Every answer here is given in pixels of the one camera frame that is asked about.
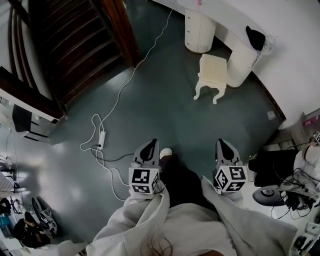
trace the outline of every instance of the wooden staircase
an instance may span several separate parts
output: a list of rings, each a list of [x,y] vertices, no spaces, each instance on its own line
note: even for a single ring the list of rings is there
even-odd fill
[[[29,0],[31,37],[55,99],[67,106],[125,61],[92,0]]]

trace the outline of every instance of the white jacket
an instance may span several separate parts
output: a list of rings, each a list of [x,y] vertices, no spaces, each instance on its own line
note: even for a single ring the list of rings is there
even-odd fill
[[[239,256],[290,255],[297,232],[294,226],[239,208],[229,198],[218,195],[205,177],[201,186],[203,195],[216,207]],[[87,246],[88,256],[142,256],[142,244],[157,233],[167,217],[170,198],[167,189],[156,195],[130,194]]]

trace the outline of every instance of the white sneaker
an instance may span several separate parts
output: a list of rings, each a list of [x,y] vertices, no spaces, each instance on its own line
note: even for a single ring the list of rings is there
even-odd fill
[[[161,150],[159,158],[161,159],[161,158],[163,158],[165,156],[172,156],[171,148],[167,147],[167,148],[164,148],[164,149]]]

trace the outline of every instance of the cylindrical white cabinet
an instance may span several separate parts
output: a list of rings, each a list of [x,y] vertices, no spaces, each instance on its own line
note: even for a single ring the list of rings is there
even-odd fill
[[[185,9],[185,46],[194,53],[211,50],[217,22],[194,10]]]
[[[256,51],[237,40],[227,63],[226,83],[228,86],[236,88],[242,85],[252,71],[257,55]]]

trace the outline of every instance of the white cabinet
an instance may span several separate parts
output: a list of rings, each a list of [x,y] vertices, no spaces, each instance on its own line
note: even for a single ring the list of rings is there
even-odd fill
[[[194,10],[185,9],[185,46],[194,53],[207,53],[214,40],[217,22]]]

